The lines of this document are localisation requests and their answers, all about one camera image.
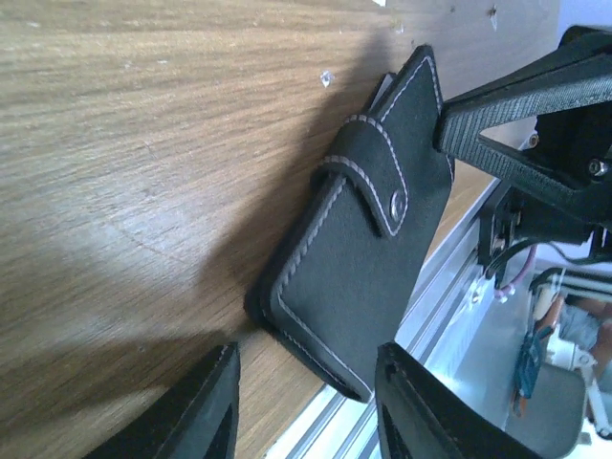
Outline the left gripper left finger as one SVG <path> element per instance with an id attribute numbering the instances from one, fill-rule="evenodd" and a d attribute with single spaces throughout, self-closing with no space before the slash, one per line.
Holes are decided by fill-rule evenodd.
<path id="1" fill-rule="evenodd" d="M 238 428 L 238 345 L 214 347 L 141 416 L 88 458 L 233 458 Z"/>

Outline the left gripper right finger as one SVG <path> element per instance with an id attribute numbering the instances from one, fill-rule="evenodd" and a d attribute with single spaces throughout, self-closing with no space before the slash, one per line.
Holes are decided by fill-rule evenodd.
<path id="1" fill-rule="evenodd" d="M 378 349 L 375 376 L 383 458 L 537 458 L 472 410 L 399 344 Z"/>

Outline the black leather card holder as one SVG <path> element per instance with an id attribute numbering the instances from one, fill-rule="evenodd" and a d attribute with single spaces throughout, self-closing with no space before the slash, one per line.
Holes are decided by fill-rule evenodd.
<path id="1" fill-rule="evenodd" d="M 443 106 L 432 49 L 419 46 L 398 73 L 386 74 L 358 114 L 348 117 L 312 177 L 306 208 L 281 239 L 245 298 L 251 319 L 342 395 L 362 400 L 352 365 L 334 363 L 323 319 L 308 313 L 314 288 L 299 279 L 296 306 L 278 293 L 308 250 L 365 251 L 389 269 L 418 276 L 448 202 L 453 160 L 434 132 Z"/>

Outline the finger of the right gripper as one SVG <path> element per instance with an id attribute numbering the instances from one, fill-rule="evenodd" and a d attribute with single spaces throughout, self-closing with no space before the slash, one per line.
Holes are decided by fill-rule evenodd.
<path id="1" fill-rule="evenodd" d="M 521 152 L 484 130 L 536 119 Z M 447 101 L 435 148 L 587 224 L 611 227 L 611 35 L 565 33 L 535 62 Z"/>

